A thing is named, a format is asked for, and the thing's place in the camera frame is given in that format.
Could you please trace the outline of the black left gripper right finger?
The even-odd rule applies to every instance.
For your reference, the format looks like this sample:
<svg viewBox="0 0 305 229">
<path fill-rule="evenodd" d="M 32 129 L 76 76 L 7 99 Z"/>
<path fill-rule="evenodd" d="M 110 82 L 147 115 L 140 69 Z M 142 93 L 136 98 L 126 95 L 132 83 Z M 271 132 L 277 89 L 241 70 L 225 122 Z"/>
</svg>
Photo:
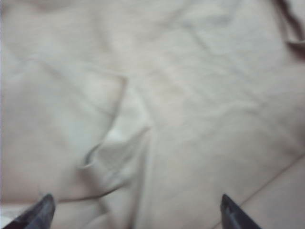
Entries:
<svg viewBox="0 0 305 229">
<path fill-rule="evenodd" d="M 228 195 L 221 200 L 223 229 L 261 229 Z"/>
</svg>

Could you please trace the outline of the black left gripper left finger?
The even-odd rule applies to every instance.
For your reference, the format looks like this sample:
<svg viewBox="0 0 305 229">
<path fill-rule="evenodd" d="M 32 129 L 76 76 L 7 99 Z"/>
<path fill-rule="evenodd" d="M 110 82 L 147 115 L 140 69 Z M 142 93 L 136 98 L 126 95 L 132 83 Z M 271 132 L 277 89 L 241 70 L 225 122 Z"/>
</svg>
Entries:
<svg viewBox="0 0 305 229">
<path fill-rule="evenodd" d="M 49 229 L 55 212 L 55 199 L 48 193 L 34 203 L 5 203 L 1 206 L 2 229 Z"/>
</svg>

